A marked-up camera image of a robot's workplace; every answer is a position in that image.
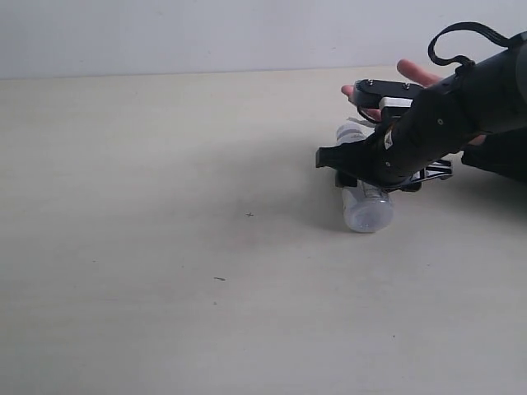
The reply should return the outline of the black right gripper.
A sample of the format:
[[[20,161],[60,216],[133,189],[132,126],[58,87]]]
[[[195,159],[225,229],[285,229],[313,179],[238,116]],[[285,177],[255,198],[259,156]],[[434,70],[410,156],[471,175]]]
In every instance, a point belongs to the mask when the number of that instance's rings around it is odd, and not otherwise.
[[[406,188],[484,125],[484,94],[473,88],[423,88],[412,100],[385,97],[379,107],[380,124],[366,141],[317,149],[315,167],[335,170],[337,188],[356,188],[358,180]]]

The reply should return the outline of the black sleeved forearm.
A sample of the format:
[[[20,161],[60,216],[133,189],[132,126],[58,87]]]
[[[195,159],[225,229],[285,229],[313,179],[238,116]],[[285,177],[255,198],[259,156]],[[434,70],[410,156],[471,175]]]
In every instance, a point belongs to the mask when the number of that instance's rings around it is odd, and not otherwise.
[[[526,183],[526,128],[487,135],[463,149],[464,165]]]

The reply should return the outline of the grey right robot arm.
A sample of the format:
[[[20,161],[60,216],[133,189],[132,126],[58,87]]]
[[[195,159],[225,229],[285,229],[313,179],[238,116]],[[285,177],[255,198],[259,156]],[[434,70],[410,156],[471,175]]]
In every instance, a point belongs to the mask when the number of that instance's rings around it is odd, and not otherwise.
[[[526,35],[480,62],[456,57],[454,74],[428,88],[364,79],[354,86],[359,111],[378,109],[381,119],[363,141],[321,147],[318,168],[338,173],[338,184],[364,181],[386,192],[415,192],[429,179],[448,179],[445,156],[478,134],[526,125]]]

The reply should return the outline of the person's open bare hand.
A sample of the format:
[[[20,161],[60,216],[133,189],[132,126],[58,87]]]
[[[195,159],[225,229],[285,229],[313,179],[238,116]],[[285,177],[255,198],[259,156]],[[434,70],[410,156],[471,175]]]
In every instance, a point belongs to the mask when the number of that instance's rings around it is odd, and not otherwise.
[[[418,66],[416,63],[413,63],[407,59],[401,59],[396,65],[397,71],[405,78],[410,81],[424,86],[429,87],[435,85],[437,82],[441,81],[442,77],[433,74],[423,67]],[[354,95],[354,85],[344,85],[341,87],[341,92],[347,97],[348,101],[355,105]],[[365,114],[367,117],[374,119],[375,121],[380,121],[381,114],[378,109],[365,109]],[[479,146],[482,145],[485,141],[485,135],[478,135],[469,145]]]

